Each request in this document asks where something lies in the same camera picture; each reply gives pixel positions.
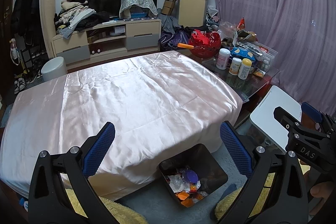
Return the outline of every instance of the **white box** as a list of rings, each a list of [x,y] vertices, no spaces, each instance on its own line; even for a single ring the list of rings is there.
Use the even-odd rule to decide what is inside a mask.
[[[115,26],[114,27],[114,32],[115,33],[124,33],[125,32],[125,25]]]

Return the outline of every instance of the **orange handle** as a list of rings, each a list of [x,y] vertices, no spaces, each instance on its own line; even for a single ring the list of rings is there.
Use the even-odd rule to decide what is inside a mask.
[[[192,46],[192,45],[183,44],[183,43],[179,43],[179,44],[177,44],[177,46],[180,47],[180,48],[187,48],[189,50],[192,50],[194,48],[194,46]]]

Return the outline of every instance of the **human hand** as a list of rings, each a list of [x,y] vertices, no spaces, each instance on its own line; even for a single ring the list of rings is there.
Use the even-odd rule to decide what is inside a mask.
[[[304,163],[302,160],[300,160],[300,164],[302,165],[307,165],[306,163]],[[304,175],[304,180],[305,182],[307,182],[309,180],[309,171],[307,171]],[[310,189],[310,194],[315,197],[315,198],[322,198],[322,200],[319,202],[319,204],[317,204],[315,206],[315,208],[313,208],[309,214],[314,216],[317,214],[317,212],[322,208],[322,206],[324,205],[324,203],[326,202],[326,200],[329,198],[330,194],[332,193],[332,191],[334,190],[335,187],[335,183],[332,181],[327,181],[327,182],[322,182],[319,183],[315,186],[313,186]]]

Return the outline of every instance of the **black trash can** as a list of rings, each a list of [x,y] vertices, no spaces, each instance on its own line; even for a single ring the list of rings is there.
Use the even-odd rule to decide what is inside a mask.
[[[201,182],[201,186],[197,190],[198,193],[206,192],[209,195],[228,180],[227,174],[203,144],[197,144],[174,157],[164,160],[159,164],[162,178],[170,194],[179,204],[181,204],[181,200],[177,198],[169,186],[166,177],[175,175],[177,169],[183,169],[186,166],[190,167],[197,174]]]

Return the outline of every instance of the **blue gripper pad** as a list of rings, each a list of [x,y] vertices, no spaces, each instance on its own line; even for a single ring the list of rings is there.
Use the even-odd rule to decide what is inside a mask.
[[[110,123],[97,139],[95,144],[91,147],[83,160],[83,175],[88,178],[93,176],[103,158],[105,157],[108,149],[110,148],[116,135],[116,130],[113,123]]]
[[[219,132],[220,138],[229,151],[239,173],[250,178],[252,174],[252,160],[246,149],[226,122],[221,124]]]
[[[304,102],[301,105],[301,110],[309,116],[314,122],[322,122],[322,114],[313,108],[310,104]]]

